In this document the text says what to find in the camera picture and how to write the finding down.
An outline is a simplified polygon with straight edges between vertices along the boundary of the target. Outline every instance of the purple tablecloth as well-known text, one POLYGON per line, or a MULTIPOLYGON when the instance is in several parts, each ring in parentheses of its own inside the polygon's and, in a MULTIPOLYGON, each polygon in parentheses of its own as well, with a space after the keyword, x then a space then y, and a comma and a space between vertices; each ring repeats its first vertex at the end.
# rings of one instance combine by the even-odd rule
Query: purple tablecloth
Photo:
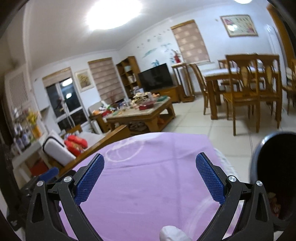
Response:
MULTIPOLYGON (((156 241, 167 225, 196 240, 219 207, 195 167, 200 152, 221 166, 206 135, 149 133, 99 152, 105 168, 81 208, 104 241, 156 241)), ((75 237, 65 213, 60 215, 68 234, 75 237)))

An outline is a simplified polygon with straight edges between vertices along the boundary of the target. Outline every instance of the wooden coffee table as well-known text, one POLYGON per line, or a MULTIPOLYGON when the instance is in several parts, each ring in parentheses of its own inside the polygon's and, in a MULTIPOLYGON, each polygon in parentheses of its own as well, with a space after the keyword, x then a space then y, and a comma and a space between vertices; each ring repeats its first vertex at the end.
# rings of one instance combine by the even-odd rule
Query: wooden coffee table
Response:
MULTIPOLYGON (((143 121, 150 132, 160 132, 167 124, 176 117, 175 111, 172 105, 170 97, 162 102, 157 102, 154 107, 147 110, 127 109, 126 111, 116 111, 113 114, 107 116, 106 120, 111 125, 111 130, 115 129, 115 124, 120 125, 128 124, 131 121, 143 121), (164 110, 168 111, 168 114, 160 114, 164 110), (157 124, 157 117, 164 120, 163 124, 157 124)), ((131 131, 131 134, 140 134, 141 132, 131 131)))

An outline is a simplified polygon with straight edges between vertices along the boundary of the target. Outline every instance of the window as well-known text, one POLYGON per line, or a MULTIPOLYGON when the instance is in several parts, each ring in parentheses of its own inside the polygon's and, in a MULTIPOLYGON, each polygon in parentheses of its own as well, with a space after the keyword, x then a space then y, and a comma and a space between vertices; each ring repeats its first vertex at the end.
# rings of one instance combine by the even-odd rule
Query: window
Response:
POLYGON ((171 27, 185 63, 210 61, 205 43, 194 20, 171 27))
POLYGON ((124 98, 112 58, 91 61, 89 68, 102 100, 107 104, 113 104, 124 98))
POLYGON ((71 71, 56 72, 43 78, 43 83, 61 130, 67 131, 78 124, 87 122, 71 78, 71 71))

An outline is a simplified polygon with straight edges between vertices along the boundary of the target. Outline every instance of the glass door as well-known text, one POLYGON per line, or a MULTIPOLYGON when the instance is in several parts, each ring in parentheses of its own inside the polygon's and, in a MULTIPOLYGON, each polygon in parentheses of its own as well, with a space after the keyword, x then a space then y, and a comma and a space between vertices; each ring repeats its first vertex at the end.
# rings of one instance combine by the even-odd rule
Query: glass door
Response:
POLYGON ((51 85, 46 90, 61 130, 67 131, 87 122, 72 78, 51 85))

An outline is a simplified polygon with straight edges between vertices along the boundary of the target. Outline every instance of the framed picture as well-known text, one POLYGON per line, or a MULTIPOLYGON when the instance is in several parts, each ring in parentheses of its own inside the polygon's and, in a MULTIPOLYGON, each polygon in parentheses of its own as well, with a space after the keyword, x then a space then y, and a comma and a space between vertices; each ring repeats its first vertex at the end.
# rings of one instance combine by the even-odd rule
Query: framed picture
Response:
POLYGON ((94 87, 93 81, 91 79, 91 72, 89 69, 77 71, 75 73, 75 78, 80 92, 89 90, 94 87))
POLYGON ((221 16, 229 37, 258 36, 249 15, 221 16))

